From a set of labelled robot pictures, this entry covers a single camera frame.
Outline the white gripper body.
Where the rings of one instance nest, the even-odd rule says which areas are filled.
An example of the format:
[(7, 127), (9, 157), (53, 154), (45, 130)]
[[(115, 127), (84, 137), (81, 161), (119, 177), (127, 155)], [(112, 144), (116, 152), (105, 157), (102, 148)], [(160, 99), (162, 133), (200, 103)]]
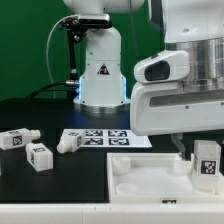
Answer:
[(178, 82), (136, 83), (130, 127), (148, 136), (224, 129), (224, 90), (188, 93)]

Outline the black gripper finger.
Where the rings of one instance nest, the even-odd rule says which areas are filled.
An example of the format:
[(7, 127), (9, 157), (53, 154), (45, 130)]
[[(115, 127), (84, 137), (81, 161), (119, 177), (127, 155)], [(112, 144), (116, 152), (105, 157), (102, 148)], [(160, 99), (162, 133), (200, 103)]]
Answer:
[(183, 134), (182, 133), (174, 133), (171, 135), (171, 139), (172, 139), (172, 142), (174, 143), (174, 145), (179, 150), (181, 158), (183, 160), (185, 160), (186, 159), (186, 148), (185, 148), (184, 144), (182, 143)]

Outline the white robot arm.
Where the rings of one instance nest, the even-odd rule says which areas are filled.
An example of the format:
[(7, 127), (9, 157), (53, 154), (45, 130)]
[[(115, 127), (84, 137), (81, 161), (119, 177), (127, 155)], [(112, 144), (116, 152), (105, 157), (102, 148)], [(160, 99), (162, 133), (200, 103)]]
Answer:
[(137, 29), (151, 55), (134, 67), (130, 127), (138, 135), (224, 129), (224, 0), (64, 0), (81, 20), (148, 3), (160, 33)]

